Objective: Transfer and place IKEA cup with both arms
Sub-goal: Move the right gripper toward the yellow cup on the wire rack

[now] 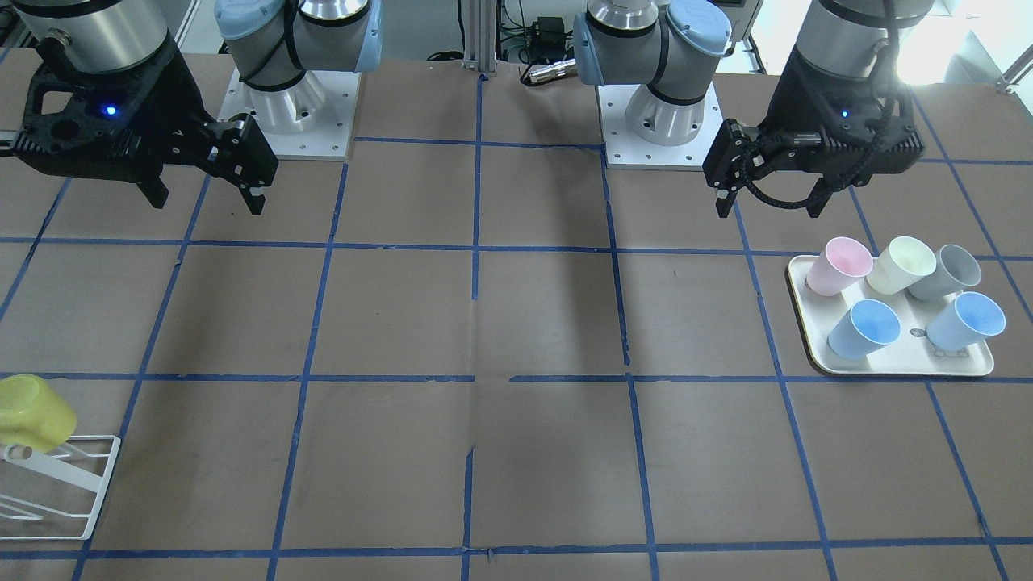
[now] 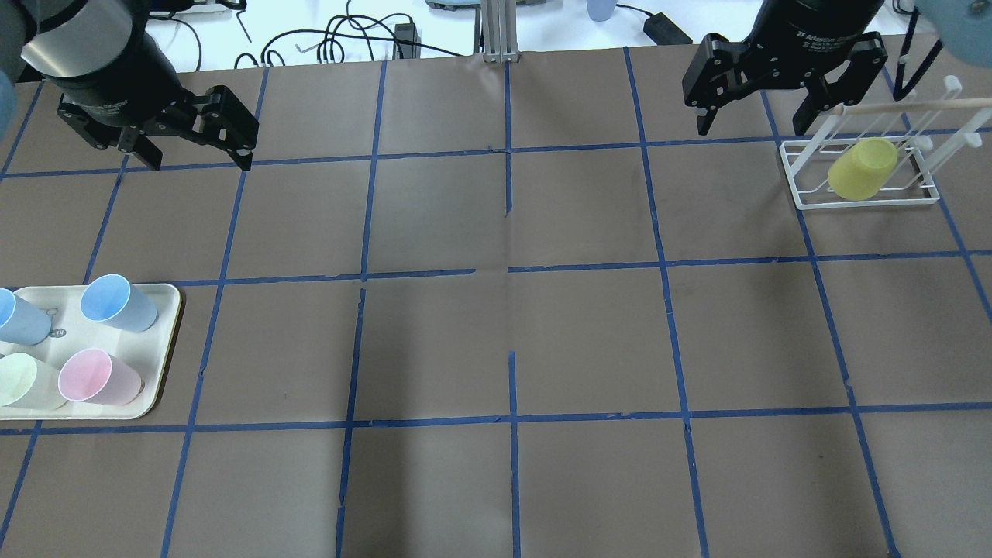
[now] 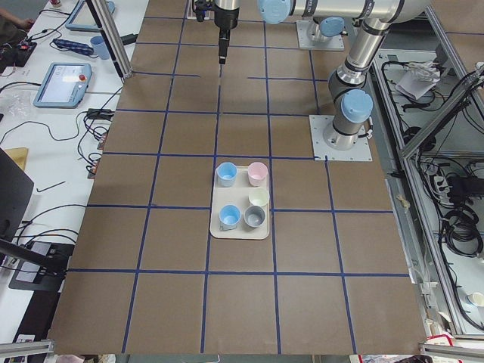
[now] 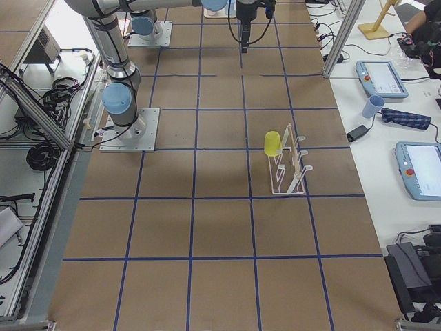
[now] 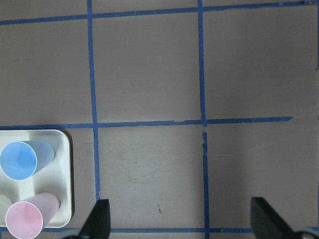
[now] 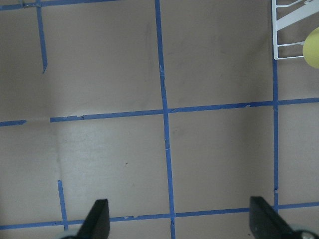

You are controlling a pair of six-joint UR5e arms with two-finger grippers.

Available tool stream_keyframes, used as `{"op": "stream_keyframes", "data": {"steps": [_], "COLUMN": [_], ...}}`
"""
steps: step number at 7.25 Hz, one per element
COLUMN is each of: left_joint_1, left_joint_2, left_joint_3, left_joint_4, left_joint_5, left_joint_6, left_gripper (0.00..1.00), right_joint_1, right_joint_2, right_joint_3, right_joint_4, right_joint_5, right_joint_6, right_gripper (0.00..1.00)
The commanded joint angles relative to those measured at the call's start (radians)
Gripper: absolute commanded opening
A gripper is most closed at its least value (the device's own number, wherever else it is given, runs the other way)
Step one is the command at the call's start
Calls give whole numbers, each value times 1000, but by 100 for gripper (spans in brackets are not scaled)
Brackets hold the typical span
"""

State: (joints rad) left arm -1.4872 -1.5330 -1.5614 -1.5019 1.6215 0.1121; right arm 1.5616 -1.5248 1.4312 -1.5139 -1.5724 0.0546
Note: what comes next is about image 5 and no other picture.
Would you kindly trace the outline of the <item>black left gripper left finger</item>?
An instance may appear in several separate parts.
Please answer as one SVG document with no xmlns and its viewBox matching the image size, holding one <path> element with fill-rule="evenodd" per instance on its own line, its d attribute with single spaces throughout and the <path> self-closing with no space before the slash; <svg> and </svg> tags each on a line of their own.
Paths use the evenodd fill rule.
<svg viewBox="0 0 319 239">
<path fill-rule="evenodd" d="M 81 239 L 108 239 L 111 233 L 110 204 L 98 200 L 79 232 Z"/>
</svg>

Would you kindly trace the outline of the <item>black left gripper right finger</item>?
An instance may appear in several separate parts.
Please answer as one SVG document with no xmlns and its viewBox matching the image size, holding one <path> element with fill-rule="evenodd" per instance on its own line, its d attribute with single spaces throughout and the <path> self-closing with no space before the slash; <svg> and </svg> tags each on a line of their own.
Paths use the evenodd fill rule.
<svg viewBox="0 0 319 239">
<path fill-rule="evenodd" d="M 250 201 L 250 227 L 256 239 L 298 239 L 299 233 L 262 197 Z"/>
</svg>

